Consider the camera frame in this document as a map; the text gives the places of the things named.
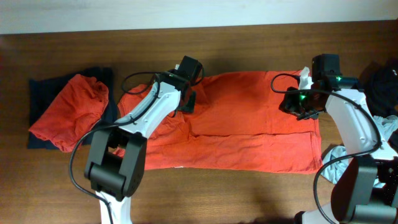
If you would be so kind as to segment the orange t-shirt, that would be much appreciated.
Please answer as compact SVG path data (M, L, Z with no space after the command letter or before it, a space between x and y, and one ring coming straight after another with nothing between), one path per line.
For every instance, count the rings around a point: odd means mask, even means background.
M171 113L147 143L146 170L189 167L311 174L322 166L318 121L279 106L296 72L232 72L194 87L194 112Z

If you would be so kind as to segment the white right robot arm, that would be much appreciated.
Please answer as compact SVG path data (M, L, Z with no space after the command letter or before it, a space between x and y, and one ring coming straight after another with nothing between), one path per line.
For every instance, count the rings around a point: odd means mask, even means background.
M294 223L397 223L397 151L378 129L357 78L344 77L335 54L312 59L310 75L295 79L299 87L286 89L279 109L298 120L317 119L321 112L334 120L346 155L324 163L313 180L316 209L298 212ZM321 205L318 179L332 164L348 167L335 184L331 200Z

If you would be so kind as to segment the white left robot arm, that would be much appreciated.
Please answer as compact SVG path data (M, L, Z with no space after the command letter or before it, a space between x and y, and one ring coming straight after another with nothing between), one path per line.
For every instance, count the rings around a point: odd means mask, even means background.
M99 199L102 223L130 223L131 197L144 175L149 137L170 113L192 113L192 87L203 65L185 56L172 70L154 74L151 90L128 114L93 134L84 176Z

